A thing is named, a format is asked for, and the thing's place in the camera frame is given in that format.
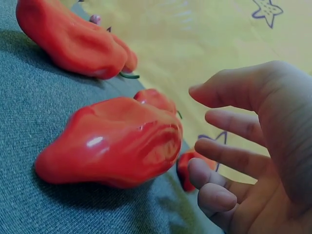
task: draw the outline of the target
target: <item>star drawing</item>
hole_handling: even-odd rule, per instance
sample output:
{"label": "star drawing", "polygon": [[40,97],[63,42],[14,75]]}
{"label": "star drawing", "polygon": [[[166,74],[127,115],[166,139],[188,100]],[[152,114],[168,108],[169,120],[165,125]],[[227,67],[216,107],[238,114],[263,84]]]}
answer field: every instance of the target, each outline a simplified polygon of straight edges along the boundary
{"label": "star drawing", "polygon": [[273,5],[271,0],[253,0],[259,7],[257,11],[252,14],[255,19],[265,18],[268,26],[273,28],[274,18],[284,11],[279,6]]}
{"label": "star drawing", "polygon": [[[199,135],[199,136],[198,136],[198,139],[200,139],[200,138],[208,138],[208,139],[210,139],[210,140],[219,140],[219,139],[221,139],[221,140],[222,140],[222,143],[226,145],[226,143],[227,143],[227,138],[228,138],[228,132],[223,131],[223,132],[220,133],[215,139],[213,139],[213,138],[211,138],[211,137],[209,137],[209,136],[207,136],[207,135],[204,135],[204,134]],[[216,166],[216,169],[215,169],[216,172],[218,171],[219,166],[220,166],[220,164],[217,163],[217,166]]]}

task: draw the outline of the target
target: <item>gray cloth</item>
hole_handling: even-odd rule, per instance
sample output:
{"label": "gray cloth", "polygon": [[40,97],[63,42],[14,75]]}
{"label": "gray cloth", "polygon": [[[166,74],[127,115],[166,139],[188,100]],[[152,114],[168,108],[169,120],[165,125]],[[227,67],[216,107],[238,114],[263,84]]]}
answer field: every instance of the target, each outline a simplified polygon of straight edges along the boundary
{"label": "gray cloth", "polygon": [[58,69],[21,32],[15,5],[0,4],[0,234],[220,233],[197,207],[197,194],[183,192],[175,166],[132,190],[55,186],[37,178],[37,155],[70,114],[132,97],[143,87],[136,80],[98,81]]}

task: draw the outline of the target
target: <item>yellow paper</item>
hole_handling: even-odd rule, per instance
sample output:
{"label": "yellow paper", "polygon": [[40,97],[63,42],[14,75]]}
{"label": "yellow paper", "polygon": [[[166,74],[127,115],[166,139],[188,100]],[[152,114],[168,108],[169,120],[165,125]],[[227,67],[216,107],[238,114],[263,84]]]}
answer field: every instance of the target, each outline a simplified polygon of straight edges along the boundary
{"label": "yellow paper", "polygon": [[[136,52],[135,73],[145,88],[157,88],[175,101],[191,147],[199,134],[214,138],[222,131],[205,122],[207,108],[189,97],[190,86],[225,68],[275,59],[311,71],[312,34],[305,29],[312,10],[307,0],[85,0],[81,6],[90,15],[100,15],[101,26],[112,27]],[[255,19],[252,14],[259,6],[255,16],[265,18]],[[228,134],[227,144],[268,155],[263,147],[233,134]],[[220,173],[254,182],[225,166]]]}

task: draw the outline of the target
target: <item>green stem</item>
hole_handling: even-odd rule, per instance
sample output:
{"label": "green stem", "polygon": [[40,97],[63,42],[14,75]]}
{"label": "green stem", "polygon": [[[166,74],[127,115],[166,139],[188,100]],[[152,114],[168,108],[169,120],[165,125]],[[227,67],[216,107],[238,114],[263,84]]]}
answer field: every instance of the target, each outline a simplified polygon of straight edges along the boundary
{"label": "green stem", "polygon": [[180,118],[182,119],[182,115],[181,115],[180,111],[177,111],[177,113],[179,114]]}
{"label": "green stem", "polygon": [[139,79],[140,78],[139,75],[129,75],[129,74],[126,74],[126,73],[123,73],[123,72],[119,72],[119,75],[121,77],[124,77],[124,78],[127,78],[127,79]]}

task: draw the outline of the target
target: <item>habanero pepper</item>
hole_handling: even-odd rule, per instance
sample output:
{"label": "habanero pepper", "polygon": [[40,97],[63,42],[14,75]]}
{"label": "habanero pepper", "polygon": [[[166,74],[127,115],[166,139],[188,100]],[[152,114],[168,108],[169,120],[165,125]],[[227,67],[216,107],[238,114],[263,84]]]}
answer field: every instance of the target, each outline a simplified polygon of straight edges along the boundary
{"label": "habanero pepper", "polygon": [[39,154],[35,170],[53,184],[137,187],[175,164],[180,127],[171,113],[133,98],[102,101],[71,116],[62,134]]}
{"label": "habanero pepper", "polygon": [[122,40],[59,0],[18,0],[16,18],[22,31],[64,70],[110,79],[137,67],[137,56]]}
{"label": "habanero pepper", "polygon": [[203,155],[197,153],[194,148],[183,153],[177,161],[176,170],[177,170],[177,175],[179,177],[182,188],[186,192],[192,192],[196,189],[194,185],[191,184],[190,182],[190,174],[188,170],[189,161],[195,157],[204,160],[211,170],[214,170],[214,171],[218,170],[219,164],[217,162],[212,161],[204,157]]}
{"label": "habanero pepper", "polygon": [[174,115],[178,113],[180,118],[182,118],[180,112],[176,109],[176,104],[156,89],[141,90],[137,92],[134,99],[141,103],[153,105],[161,110],[169,111]]}

